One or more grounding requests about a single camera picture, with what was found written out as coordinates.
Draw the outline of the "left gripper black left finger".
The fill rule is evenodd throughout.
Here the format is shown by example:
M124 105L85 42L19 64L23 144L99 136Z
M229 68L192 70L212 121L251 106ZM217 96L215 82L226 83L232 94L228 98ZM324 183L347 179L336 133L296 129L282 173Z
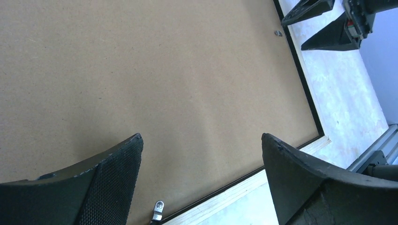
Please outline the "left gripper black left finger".
M102 153L35 180L2 183L1 224L126 224L143 145L137 133Z

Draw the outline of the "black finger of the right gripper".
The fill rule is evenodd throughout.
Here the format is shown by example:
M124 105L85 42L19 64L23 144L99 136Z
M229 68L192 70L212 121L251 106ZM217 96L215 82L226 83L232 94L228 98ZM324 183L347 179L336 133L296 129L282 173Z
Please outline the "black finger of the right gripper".
M331 11L335 0L300 0L284 18L282 26L289 26Z
M342 13L301 45L301 50L351 51L360 48L361 41L351 36L347 15Z

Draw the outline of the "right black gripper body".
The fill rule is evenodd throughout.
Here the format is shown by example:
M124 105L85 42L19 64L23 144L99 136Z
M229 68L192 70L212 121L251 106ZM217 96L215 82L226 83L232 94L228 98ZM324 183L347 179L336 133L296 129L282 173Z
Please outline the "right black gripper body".
M344 0L347 28L355 39L366 39L373 32L376 13L398 7L398 0Z

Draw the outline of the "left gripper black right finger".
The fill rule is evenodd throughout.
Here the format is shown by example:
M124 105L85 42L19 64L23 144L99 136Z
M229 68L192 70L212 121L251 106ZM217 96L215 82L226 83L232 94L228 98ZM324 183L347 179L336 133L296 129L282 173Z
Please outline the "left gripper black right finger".
M262 157L281 225L395 225L398 180L340 168L262 135Z

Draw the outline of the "wooden picture frame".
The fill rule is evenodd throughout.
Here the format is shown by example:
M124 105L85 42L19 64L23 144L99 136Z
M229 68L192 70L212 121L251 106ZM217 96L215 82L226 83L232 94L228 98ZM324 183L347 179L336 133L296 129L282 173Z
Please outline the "wooden picture frame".
M318 103L311 93L300 46L289 26L282 26L284 37L290 48L301 84L304 88L318 136L300 145L299 150L316 152L329 143L318 113ZM267 174L264 166L230 182L214 192L164 216L162 220L151 222L158 225L201 225L208 220L213 225L276 225L278 224Z

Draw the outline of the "brown cardboard backing board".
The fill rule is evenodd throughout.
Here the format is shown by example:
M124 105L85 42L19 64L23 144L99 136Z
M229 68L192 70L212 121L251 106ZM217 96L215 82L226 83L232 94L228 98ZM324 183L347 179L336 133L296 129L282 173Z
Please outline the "brown cardboard backing board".
M128 224L263 165L261 136L318 136L271 0L3 0L0 180L35 179L140 133Z

